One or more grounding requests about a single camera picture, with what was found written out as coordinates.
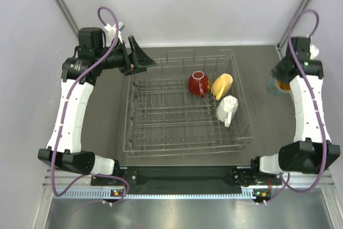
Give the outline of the blue patterned mug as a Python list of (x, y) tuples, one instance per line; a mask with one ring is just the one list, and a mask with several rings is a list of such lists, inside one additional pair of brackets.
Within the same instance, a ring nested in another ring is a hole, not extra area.
[(282, 95), (291, 92), (289, 84), (285, 84), (275, 78), (271, 78), (266, 84), (267, 91), (272, 95)]

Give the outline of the red mug white inside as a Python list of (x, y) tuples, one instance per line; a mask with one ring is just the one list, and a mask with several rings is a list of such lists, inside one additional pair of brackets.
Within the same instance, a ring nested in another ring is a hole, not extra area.
[(210, 80), (203, 71), (195, 71), (189, 77), (188, 90), (190, 93), (204, 98), (205, 94), (208, 93), (210, 89)]

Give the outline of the yellow mug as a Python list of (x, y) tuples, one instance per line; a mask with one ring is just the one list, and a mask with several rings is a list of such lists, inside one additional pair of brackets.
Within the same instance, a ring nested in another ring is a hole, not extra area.
[(223, 73), (221, 76), (219, 76), (211, 87), (211, 92), (215, 96), (215, 99), (219, 101), (222, 97), (224, 97), (230, 90), (232, 84), (233, 78), (230, 74)]

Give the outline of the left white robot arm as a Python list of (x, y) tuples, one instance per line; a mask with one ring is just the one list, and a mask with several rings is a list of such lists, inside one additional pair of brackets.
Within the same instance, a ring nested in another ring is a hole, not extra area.
[(50, 167), (82, 175), (102, 174), (108, 184), (121, 179), (118, 163), (81, 149), (81, 131), (87, 103), (103, 70), (116, 69), (125, 76), (145, 72), (156, 65), (129, 36), (131, 51), (115, 27), (84, 27), (78, 32), (74, 55), (65, 60), (61, 75), (61, 102), (54, 131), (38, 159)]

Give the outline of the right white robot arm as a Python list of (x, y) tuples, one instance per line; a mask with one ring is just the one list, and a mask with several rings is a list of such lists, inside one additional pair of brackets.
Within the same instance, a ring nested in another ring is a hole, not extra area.
[(292, 37), (285, 57), (271, 70), (274, 79), (290, 87), (295, 136), (277, 154), (251, 161), (250, 178), (256, 184), (285, 172), (319, 174), (341, 154), (340, 146), (332, 144), (326, 129), (322, 102), (324, 70), (320, 60), (311, 58), (310, 46), (310, 37)]

